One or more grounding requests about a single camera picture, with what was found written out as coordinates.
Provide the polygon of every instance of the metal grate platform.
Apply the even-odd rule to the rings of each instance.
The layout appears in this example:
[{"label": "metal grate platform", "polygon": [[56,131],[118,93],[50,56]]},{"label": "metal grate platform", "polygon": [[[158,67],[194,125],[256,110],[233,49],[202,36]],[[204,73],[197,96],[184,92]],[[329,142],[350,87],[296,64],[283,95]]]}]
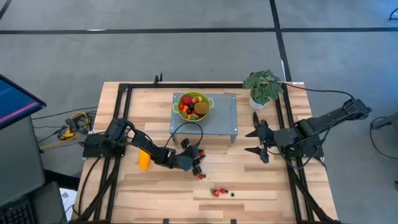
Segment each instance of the metal grate platform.
[{"label": "metal grate platform", "polygon": [[[176,103],[184,93],[174,93],[173,103]],[[203,128],[203,134],[229,135],[231,142],[234,142],[238,135],[238,119],[236,115],[236,95],[235,94],[205,94],[214,100],[214,107],[210,113],[198,124]],[[185,123],[178,113],[172,110],[170,122],[170,134],[175,128]],[[200,134],[200,129],[194,124],[182,126],[173,136],[176,141],[177,134]]]}]

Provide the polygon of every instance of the concrete floor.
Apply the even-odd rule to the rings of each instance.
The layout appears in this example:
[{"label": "concrete floor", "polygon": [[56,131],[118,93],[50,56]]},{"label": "concrete floor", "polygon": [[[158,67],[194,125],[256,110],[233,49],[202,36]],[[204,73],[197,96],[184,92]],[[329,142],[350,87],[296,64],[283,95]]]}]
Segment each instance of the concrete floor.
[{"label": "concrete floor", "polygon": [[[398,27],[388,21],[395,1],[276,0],[286,27]],[[13,0],[0,30],[138,29],[178,27],[273,27],[266,0]],[[368,119],[333,129],[325,143],[326,164],[340,220],[398,220],[398,160],[371,145],[369,123],[398,111],[398,33],[284,33],[293,81],[309,88],[343,90],[373,108]],[[34,116],[96,106],[105,81],[148,81],[164,73],[175,80],[243,80],[271,69],[283,77],[275,33],[0,35],[0,73],[43,99]],[[308,92],[314,116],[347,100]],[[60,125],[59,116],[35,121]],[[38,138],[51,129],[37,129]],[[398,156],[390,127],[374,132],[380,150]],[[54,149],[45,168],[68,175],[81,171],[82,148]]]}]

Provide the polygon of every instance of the green leaves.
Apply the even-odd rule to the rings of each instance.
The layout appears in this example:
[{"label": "green leaves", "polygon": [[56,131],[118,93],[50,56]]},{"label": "green leaves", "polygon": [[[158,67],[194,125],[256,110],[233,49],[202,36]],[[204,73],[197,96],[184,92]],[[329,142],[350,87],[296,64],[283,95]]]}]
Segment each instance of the green leaves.
[{"label": "green leaves", "polygon": [[198,115],[196,115],[196,114],[191,114],[191,119],[192,119],[192,120],[198,119]]},{"label": "green leaves", "polygon": [[264,105],[270,100],[269,98],[277,100],[279,92],[283,93],[279,80],[279,77],[274,76],[270,70],[252,72],[243,81],[243,88],[252,89],[250,91],[251,98],[255,102]]}]

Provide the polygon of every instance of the yellow cable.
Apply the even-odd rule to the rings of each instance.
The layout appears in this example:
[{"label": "yellow cable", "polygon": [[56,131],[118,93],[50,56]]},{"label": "yellow cable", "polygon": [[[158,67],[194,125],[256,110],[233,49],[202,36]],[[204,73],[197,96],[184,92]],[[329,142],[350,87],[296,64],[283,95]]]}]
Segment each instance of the yellow cable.
[{"label": "yellow cable", "polygon": [[88,116],[87,116],[86,113],[84,113],[84,112],[82,112],[82,111],[77,111],[76,113],[74,113],[74,114],[70,117],[70,119],[73,119],[73,118],[75,117],[76,114],[80,114],[80,113],[86,117],[86,124],[88,124]]},{"label": "yellow cable", "polygon": [[48,147],[52,147],[52,146],[56,146],[56,145],[62,144],[62,143],[64,143],[64,142],[67,142],[67,141],[70,141],[70,140],[73,140],[73,139],[77,138],[79,135],[80,135],[80,134],[77,134],[77,135],[75,135],[74,137],[70,137],[70,138],[68,138],[67,140],[63,140],[63,141],[60,141],[60,142],[56,142],[56,143],[54,143],[54,144],[49,144],[49,145],[46,145],[46,146],[41,146],[40,149],[46,149],[46,148],[48,148]]},{"label": "yellow cable", "polygon": [[[74,114],[70,117],[70,119],[73,119],[73,118],[75,117],[76,114],[83,114],[83,115],[86,117],[86,124],[84,124],[84,126],[86,126],[86,125],[88,124],[88,116],[87,116],[87,114],[86,114],[85,112],[78,111],[78,112],[74,113]],[[80,135],[80,134],[77,134],[77,135],[75,135],[74,137],[70,137],[70,138],[68,138],[68,139],[66,139],[66,140],[63,140],[63,141],[60,141],[60,142],[56,142],[56,143],[54,143],[54,144],[49,144],[49,145],[46,145],[46,146],[41,146],[40,149],[46,149],[46,148],[48,148],[48,147],[53,147],[53,146],[62,144],[62,143],[64,143],[64,142],[67,142],[67,141],[70,141],[70,140],[73,140],[73,139],[77,138],[79,135]]]}]

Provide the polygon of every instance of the monitor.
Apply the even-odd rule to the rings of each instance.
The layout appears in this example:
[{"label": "monitor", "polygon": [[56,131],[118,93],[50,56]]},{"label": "monitor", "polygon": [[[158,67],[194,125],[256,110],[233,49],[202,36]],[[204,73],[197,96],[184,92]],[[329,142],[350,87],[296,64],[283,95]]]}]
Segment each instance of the monitor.
[{"label": "monitor", "polygon": [[46,106],[42,100],[0,75],[0,130]]}]

